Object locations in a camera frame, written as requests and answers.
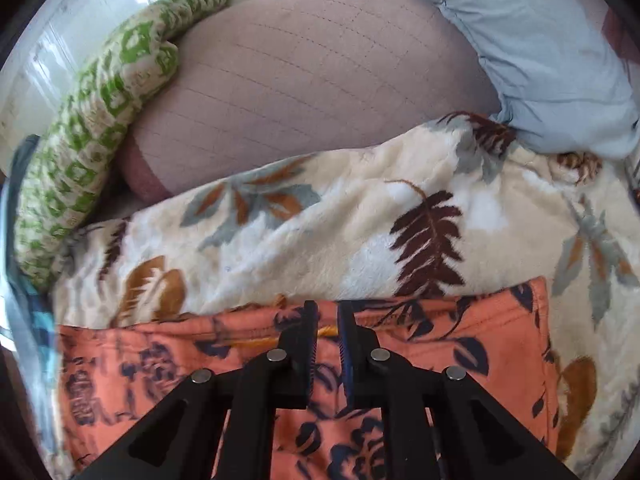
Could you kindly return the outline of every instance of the orange fabric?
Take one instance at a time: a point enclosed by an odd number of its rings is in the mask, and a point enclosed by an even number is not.
[[[483,297],[352,301],[380,345],[421,368],[458,364],[543,440],[558,441],[557,373],[550,352],[545,282]],[[272,478],[381,479],[378,410],[345,409],[335,327],[337,303],[320,301],[314,393],[306,412],[276,420]],[[276,345],[296,307],[249,308],[176,322],[88,330],[60,327],[60,407],[78,470],[194,370],[223,373]]]

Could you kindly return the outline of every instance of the light blue pillow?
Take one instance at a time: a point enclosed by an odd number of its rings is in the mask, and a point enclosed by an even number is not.
[[[638,110],[620,60],[575,0],[431,0],[471,42],[502,110],[540,153],[623,158]]]

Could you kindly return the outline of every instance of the white glossy surface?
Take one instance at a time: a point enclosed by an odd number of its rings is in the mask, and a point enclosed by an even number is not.
[[[82,61],[154,0],[47,0],[0,72],[0,169],[29,134],[41,135]]]

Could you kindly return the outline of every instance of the pillow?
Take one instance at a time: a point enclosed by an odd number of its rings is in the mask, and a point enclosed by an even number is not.
[[[230,0],[158,0],[120,25],[76,76],[20,189],[15,257],[40,289],[62,240],[98,199],[127,127],[175,73],[169,43]]]
[[[471,42],[502,103],[496,120],[542,153],[623,158],[638,110],[620,60],[574,0],[431,0]]]
[[[118,156],[149,203],[302,153],[499,110],[473,48],[425,0],[249,0],[180,42],[176,79]]]

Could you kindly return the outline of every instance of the green patterned pillow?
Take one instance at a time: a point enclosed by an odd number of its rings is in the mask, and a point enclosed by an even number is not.
[[[86,217],[113,155],[144,103],[177,69],[168,42],[230,0],[158,0],[113,31],[78,73],[22,183],[15,257],[38,288],[54,277],[62,240]]]

